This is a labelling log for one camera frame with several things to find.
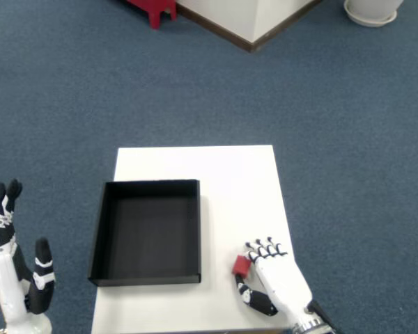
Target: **white tabletop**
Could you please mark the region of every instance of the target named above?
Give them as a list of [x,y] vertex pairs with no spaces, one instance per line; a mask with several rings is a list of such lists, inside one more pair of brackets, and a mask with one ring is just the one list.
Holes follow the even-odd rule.
[[[119,149],[115,181],[176,179],[200,180],[201,283],[99,287],[92,333],[288,327],[248,308],[231,274],[246,241],[273,236],[291,249],[272,146]],[[248,281],[260,287],[252,271]]]

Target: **open box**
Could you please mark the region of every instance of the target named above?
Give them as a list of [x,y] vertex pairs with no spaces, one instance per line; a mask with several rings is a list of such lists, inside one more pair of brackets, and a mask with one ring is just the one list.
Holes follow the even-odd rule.
[[88,279],[98,286],[201,282],[198,180],[108,182]]

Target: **blue carpet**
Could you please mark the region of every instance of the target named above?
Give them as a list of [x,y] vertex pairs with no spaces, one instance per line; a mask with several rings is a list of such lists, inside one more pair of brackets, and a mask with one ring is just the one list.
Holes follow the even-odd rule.
[[418,1],[381,29],[324,1],[256,54],[182,17],[152,31],[116,0],[0,1],[0,180],[24,183],[27,262],[51,242],[55,333],[91,329],[86,272],[118,147],[263,143],[331,318],[418,333]]

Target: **white plant pot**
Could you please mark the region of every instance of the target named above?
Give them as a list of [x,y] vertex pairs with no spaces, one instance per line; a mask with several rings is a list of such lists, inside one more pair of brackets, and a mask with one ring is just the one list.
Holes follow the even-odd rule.
[[404,0],[346,0],[344,8],[354,22],[364,26],[383,26],[396,19]]

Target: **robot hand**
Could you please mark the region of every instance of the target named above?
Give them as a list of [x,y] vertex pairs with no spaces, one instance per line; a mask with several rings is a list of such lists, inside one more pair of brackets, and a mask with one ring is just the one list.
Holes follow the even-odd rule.
[[270,237],[266,242],[260,239],[247,242],[246,246],[245,257],[254,263],[257,276],[268,293],[250,289],[242,276],[236,274],[238,290],[247,305],[269,316],[283,312],[293,326],[293,334],[340,333],[313,300],[293,254]]
[[6,189],[0,183],[0,307],[6,329],[0,333],[49,334],[52,327],[43,314],[54,291],[54,272],[48,240],[36,242],[36,264],[32,273],[25,265],[15,239],[13,215],[22,184],[13,180]]

